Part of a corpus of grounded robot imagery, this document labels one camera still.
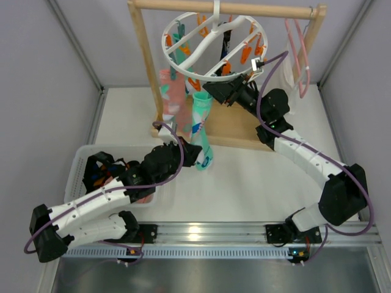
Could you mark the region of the white round clip hanger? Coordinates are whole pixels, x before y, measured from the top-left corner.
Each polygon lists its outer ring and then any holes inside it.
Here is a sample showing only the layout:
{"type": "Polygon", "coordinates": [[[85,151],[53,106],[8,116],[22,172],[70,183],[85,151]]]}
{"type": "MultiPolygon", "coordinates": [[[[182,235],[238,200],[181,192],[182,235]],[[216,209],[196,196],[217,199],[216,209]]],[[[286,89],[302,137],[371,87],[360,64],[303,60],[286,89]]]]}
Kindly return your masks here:
{"type": "Polygon", "coordinates": [[[251,58],[265,58],[268,37],[263,26],[252,16],[235,12],[226,20],[220,1],[213,2],[211,15],[187,11],[174,18],[161,37],[163,55],[176,73],[202,82],[229,81],[240,74],[251,74],[251,58]],[[225,59],[220,60],[223,34],[232,30],[230,47],[225,59]],[[191,55],[177,65],[175,50],[189,42],[191,55]],[[221,66],[222,74],[215,71],[221,66]]]}

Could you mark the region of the black patterned sock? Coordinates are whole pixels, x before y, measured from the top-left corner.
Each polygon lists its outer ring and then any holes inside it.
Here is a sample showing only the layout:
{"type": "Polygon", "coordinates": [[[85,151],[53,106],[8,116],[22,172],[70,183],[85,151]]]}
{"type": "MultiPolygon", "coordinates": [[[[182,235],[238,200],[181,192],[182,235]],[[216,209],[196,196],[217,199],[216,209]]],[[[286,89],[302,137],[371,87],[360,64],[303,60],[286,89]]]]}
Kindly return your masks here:
{"type": "Polygon", "coordinates": [[[139,161],[126,162],[124,158],[115,159],[111,154],[100,151],[88,157],[82,181],[91,192],[139,164],[139,161]]]}
{"type": "MultiPolygon", "coordinates": [[[[222,49],[221,49],[221,56],[220,60],[225,59],[226,55],[228,54],[229,47],[230,47],[230,39],[231,39],[232,30],[225,31],[223,34],[223,41],[222,41],[222,49]]],[[[219,69],[215,71],[217,76],[221,76],[222,74],[222,68],[221,66],[219,69]]]]}

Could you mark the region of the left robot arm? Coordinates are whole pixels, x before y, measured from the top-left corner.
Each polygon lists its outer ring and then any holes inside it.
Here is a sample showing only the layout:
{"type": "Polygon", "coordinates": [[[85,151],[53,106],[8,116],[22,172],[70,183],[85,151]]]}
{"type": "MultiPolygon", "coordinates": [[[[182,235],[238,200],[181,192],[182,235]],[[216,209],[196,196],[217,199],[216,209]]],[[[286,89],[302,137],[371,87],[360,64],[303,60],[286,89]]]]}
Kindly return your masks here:
{"type": "Polygon", "coordinates": [[[122,208],[154,194],[181,168],[195,165],[201,152],[202,147],[180,139],[154,147],[141,161],[115,159],[104,151],[89,156],[82,178],[86,194],[51,208],[35,207],[27,242],[34,249],[24,252],[35,253],[40,263],[46,263],[92,242],[131,242],[139,224],[132,212],[122,208]]]}

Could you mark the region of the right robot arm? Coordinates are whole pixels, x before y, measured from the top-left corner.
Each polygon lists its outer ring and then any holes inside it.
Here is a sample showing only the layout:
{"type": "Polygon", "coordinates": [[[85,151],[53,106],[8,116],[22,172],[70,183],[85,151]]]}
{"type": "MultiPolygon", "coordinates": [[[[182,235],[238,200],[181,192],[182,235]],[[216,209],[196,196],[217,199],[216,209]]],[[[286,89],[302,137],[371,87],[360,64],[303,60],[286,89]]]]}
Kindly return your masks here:
{"type": "Polygon", "coordinates": [[[347,166],[312,148],[285,119],[289,112],[284,89],[272,89],[260,95],[256,83],[244,75],[225,82],[207,82],[203,88],[219,103],[238,103],[255,117],[259,141],[306,172],[321,188],[319,202],[290,215],[282,224],[283,236],[278,244],[296,241],[304,233],[321,225],[340,226],[367,207],[367,182],[363,168],[347,166]]]}

